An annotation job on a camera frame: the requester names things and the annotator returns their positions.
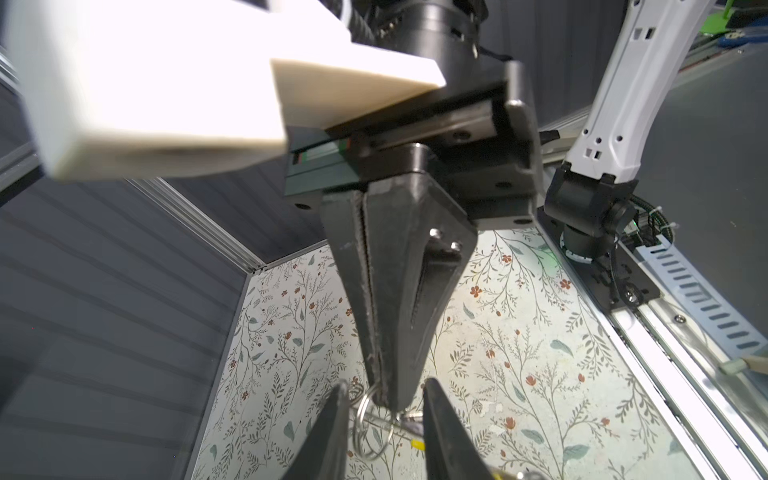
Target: striped gray wall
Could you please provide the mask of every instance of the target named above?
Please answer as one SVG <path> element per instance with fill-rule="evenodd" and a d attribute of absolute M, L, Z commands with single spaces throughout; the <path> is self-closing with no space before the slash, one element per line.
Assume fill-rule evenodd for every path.
<path fill-rule="evenodd" d="M 182 478 L 245 274 L 125 182 L 0 208 L 0 478 Z"/>
<path fill-rule="evenodd" d="M 540 125 L 592 102 L 621 30 L 625 0 L 485 1 L 490 15 L 481 27 L 481 43 L 526 65 Z M 290 133 L 293 146 L 322 137 L 306 130 Z M 281 158 L 225 175 L 167 180 L 269 263 L 325 237 L 316 214 L 283 199 L 286 162 Z"/>

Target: floral tablecloth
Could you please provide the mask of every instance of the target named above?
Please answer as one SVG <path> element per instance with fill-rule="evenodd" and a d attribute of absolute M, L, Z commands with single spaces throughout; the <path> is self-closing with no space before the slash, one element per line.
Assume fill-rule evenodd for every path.
<path fill-rule="evenodd" d="M 553 480 L 699 478 L 536 230 L 480 235 L 423 375 L 489 465 Z M 251 280 L 193 478 L 279 478 L 339 379 L 365 373 L 321 247 Z M 349 479 L 426 477 L 407 435 L 370 463 L 349 447 Z"/>

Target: floral wallpaper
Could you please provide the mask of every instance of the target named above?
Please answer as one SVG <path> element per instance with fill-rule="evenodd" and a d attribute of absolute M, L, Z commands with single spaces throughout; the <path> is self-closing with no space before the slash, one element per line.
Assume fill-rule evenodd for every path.
<path fill-rule="evenodd" d="M 699 478 L 534 229 L 480 235 L 432 341 L 428 376 L 489 465 L 553 480 Z M 329 248 L 255 276 L 193 478 L 279 478 L 342 378 L 358 389 L 366 381 Z M 368 445 L 386 433 L 369 429 Z M 426 478 L 411 438 L 397 430 L 373 462 L 350 442 L 346 477 Z"/>

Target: gray wall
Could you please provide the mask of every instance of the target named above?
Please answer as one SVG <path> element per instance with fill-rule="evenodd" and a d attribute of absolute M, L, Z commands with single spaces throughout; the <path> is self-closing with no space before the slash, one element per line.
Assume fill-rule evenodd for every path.
<path fill-rule="evenodd" d="M 669 93 L 637 194 L 680 224 L 676 244 L 768 336 L 768 48 Z"/>
<path fill-rule="evenodd" d="M 181 478 L 244 273 L 125 182 L 0 208 L 0 478 Z"/>
<path fill-rule="evenodd" d="M 624 20 L 623 0 L 486 0 L 481 43 L 522 61 L 540 125 L 592 102 Z M 496 62 L 482 59 L 484 64 Z M 291 132 L 293 146 L 317 133 Z M 325 238 L 314 213 L 283 199 L 286 158 L 225 175 L 169 180 L 209 217 L 270 262 Z"/>

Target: white plastic housing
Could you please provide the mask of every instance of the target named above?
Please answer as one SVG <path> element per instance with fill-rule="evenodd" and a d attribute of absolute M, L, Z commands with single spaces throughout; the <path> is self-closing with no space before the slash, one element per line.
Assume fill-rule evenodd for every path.
<path fill-rule="evenodd" d="M 15 0 L 5 44 L 46 173 L 190 177 L 286 151 L 445 84 L 433 60 L 353 45 L 317 0 Z"/>
<path fill-rule="evenodd" d="M 632 180 L 650 126 L 714 0 L 629 0 L 584 131 L 565 160 L 599 179 Z"/>

